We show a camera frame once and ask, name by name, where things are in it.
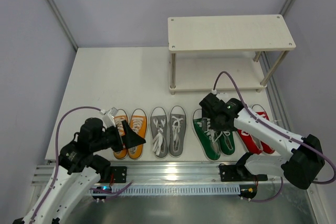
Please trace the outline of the orange sneaker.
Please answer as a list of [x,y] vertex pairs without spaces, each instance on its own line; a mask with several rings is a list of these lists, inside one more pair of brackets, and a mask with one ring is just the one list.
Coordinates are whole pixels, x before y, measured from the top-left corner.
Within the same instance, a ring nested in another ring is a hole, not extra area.
[[[147,116],[142,109],[133,111],[130,119],[131,129],[140,137],[145,138],[147,131]],[[143,153],[143,144],[128,149],[128,155],[131,159],[139,159]]]
[[[128,122],[128,116],[127,116],[126,111],[123,109],[119,109],[116,116],[114,117],[114,121],[118,128],[119,135],[124,136],[124,129],[123,129],[122,122],[123,121]],[[123,145],[123,150],[118,151],[118,152],[113,152],[113,155],[116,159],[124,159],[127,156],[127,154],[128,154],[128,151],[124,145]]]

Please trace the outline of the green sneaker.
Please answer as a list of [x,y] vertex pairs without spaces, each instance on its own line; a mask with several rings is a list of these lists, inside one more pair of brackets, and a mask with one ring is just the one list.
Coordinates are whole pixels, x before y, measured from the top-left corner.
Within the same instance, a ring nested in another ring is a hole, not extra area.
[[231,131],[222,131],[219,137],[220,150],[225,155],[232,155],[235,152],[235,143]]
[[220,149],[218,136],[214,130],[210,128],[211,122],[209,118],[202,117],[202,110],[197,109],[192,117],[194,133],[199,140],[203,152],[208,160],[216,161],[220,158]]

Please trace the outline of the grey sneaker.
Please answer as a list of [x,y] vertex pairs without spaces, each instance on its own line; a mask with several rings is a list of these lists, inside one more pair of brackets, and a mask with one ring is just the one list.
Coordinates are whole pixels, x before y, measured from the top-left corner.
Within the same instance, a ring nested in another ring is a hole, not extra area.
[[169,114],[169,152],[173,157],[179,157],[183,153],[184,139],[186,133],[186,113],[184,109],[176,105]]
[[167,115],[162,107],[156,107],[150,115],[152,134],[152,152],[157,158],[165,158],[168,154]]

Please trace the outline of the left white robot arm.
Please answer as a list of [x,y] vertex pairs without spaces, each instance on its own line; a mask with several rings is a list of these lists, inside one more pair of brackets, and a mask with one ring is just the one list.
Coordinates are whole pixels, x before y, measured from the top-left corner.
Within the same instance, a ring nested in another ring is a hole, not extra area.
[[104,127],[99,118],[86,119],[74,139],[61,149],[51,178],[32,210],[14,223],[60,223],[94,184],[109,181],[113,167],[97,152],[146,143],[126,121],[122,126],[124,136],[115,125]]

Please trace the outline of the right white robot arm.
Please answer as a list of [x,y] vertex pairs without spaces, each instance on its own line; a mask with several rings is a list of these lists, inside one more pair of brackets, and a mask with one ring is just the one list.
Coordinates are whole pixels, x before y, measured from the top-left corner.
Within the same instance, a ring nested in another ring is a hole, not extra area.
[[214,131],[244,131],[269,145],[280,156],[248,153],[237,162],[253,175],[284,177],[299,189],[308,189],[325,165],[322,147],[313,135],[303,137],[261,117],[246,104],[231,98],[227,102],[209,93],[200,103],[202,114]]

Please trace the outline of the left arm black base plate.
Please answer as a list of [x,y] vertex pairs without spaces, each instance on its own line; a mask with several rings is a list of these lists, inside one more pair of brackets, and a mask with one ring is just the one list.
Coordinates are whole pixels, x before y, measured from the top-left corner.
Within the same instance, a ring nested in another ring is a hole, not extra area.
[[126,166],[111,166],[109,171],[110,184],[124,184],[127,181],[127,167]]

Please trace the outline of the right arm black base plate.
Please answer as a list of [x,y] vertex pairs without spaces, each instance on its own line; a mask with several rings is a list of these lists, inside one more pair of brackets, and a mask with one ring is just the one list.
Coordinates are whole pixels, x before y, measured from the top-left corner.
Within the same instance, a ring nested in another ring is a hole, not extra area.
[[268,180],[267,175],[253,175],[243,166],[220,164],[218,168],[221,182],[264,182]]

